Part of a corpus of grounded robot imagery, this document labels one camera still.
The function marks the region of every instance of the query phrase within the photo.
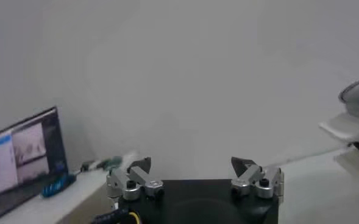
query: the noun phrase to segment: metal bracket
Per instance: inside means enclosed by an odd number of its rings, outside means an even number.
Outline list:
[[[159,198],[164,194],[163,181],[153,180],[148,173],[138,166],[130,168],[129,177],[138,184],[143,185],[148,197]]]
[[[238,178],[231,181],[231,191],[234,197],[242,197],[250,194],[251,185],[263,177],[262,168],[258,165],[250,165]]]
[[[151,157],[145,157],[144,159],[132,162],[128,169],[126,169],[126,172],[130,173],[130,168],[132,167],[140,167],[143,171],[149,173],[151,169]]]
[[[125,200],[133,201],[140,197],[140,185],[129,179],[121,170],[115,169],[106,177],[107,192],[110,197],[123,196]]]
[[[266,169],[265,176],[256,182],[255,188],[257,196],[260,198],[272,198],[276,195],[280,199],[280,203],[283,201],[284,191],[284,174],[279,167],[268,167]]]

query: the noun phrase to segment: silver metal part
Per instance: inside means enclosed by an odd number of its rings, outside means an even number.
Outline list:
[[[255,164],[248,165],[248,169],[240,177],[230,182],[232,193],[237,197],[250,194],[251,184],[261,179],[262,176],[260,166]]]
[[[152,180],[152,178],[140,167],[130,168],[130,179],[144,186],[145,193],[148,197],[159,197],[163,194],[164,186],[161,180]]]
[[[283,192],[283,186],[279,186],[275,191],[275,187],[279,185],[281,177],[280,168],[269,167],[265,176],[255,184],[257,196],[260,198],[272,198],[274,192]]]
[[[274,194],[278,196],[280,205],[283,203],[284,191],[285,191],[285,174],[281,171],[279,181],[274,187]]]
[[[114,169],[106,177],[108,196],[111,198],[123,196],[125,200],[136,200],[140,197],[140,185],[128,187],[129,177],[121,170]]]
[[[127,201],[134,201],[140,198],[140,185],[136,184],[135,188],[124,188],[123,198]]]

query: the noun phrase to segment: green object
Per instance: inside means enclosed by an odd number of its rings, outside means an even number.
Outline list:
[[[112,170],[115,168],[119,168],[121,163],[123,163],[122,156],[114,156],[112,159],[110,159],[107,164],[105,164],[104,169],[105,170]]]

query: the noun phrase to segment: cable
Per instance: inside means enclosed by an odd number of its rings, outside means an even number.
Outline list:
[[[112,224],[119,223],[125,217],[129,216],[129,209],[117,209],[112,212],[97,215],[90,224]]]
[[[129,215],[133,216],[136,220],[136,224],[141,224],[141,220],[140,220],[140,217],[134,213],[134,212],[130,212]]]
[[[82,173],[82,171],[78,170],[78,171],[74,172],[74,175],[78,176],[80,173]]]

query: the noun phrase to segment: white wall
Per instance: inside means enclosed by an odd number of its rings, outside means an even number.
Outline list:
[[[57,104],[71,167],[136,149],[223,178],[329,150],[317,123],[359,78],[359,1],[0,0],[0,24],[0,127]]]

